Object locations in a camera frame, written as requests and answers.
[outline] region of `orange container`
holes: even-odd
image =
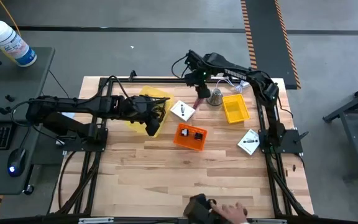
[[[183,136],[181,134],[181,131],[183,129],[188,130],[188,135],[187,136]],[[201,140],[195,139],[195,134],[196,133],[202,134],[203,138]],[[189,149],[202,151],[204,149],[204,143],[205,143],[207,133],[208,133],[207,130],[197,128],[197,127],[193,127],[191,125],[180,123],[178,125],[177,133],[175,135],[175,138],[173,139],[173,143],[175,143],[175,144],[177,144],[179,146],[187,147]]]

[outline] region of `gray floor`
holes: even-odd
[[[287,29],[358,30],[358,1],[279,0]],[[53,26],[241,28],[238,0],[14,0],[7,7],[19,24]],[[0,19],[8,21],[0,8]],[[56,48],[51,70],[71,96],[85,75],[169,75],[172,62],[193,49],[216,51],[230,61],[249,64],[243,34],[22,32],[33,46]],[[341,123],[321,119],[358,90],[358,36],[289,36],[301,90],[288,91],[295,124],[309,131],[302,144],[315,214],[358,221],[358,182],[342,176],[358,170]],[[48,78],[45,94],[57,93]],[[30,197],[8,196],[0,218],[45,214],[58,167],[39,167]],[[28,206],[18,207],[26,201]]]

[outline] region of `plastic bottle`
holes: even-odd
[[[31,47],[3,21],[0,21],[0,50],[20,67],[30,66],[37,60]]]

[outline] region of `person's hand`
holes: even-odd
[[[236,203],[236,207],[232,205],[219,207],[211,202],[211,208],[233,224],[247,223],[247,210],[239,202]]]

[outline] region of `yellow bowl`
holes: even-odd
[[[248,109],[242,94],[224,96],[223,108],[229,124],[249,119]]]
[[[160,123],[160,127],[157,130],[157,132],[154,134],[153,138],[156,138],[158,136],[158,134],[160,134],[161,131],[161,127],[163,126],[165,120],[167,119],[168,116],[168,112],[171,109],[172,105],[173,105],[173,94],[169,94],[166,93],[164,91],[161,91],[159,89],[153,88],[151,86],[143,86],[143,88],[141,89],[140,95],[148,95],[148,96],[153,96],[153,97],[169,97],[170,99],[167,100],[165,102],[165,116],[164,119],[162,120],[162,122]],[[131,129],[135,130],[137,133],[142,133],[142,134],[146,134],[146,124],[139,124],[138,122],[135,122],[133,124],[131,124],[131,122],[129,121],[125,121],[125,124],[128,125],[128,127],[130,127]]]

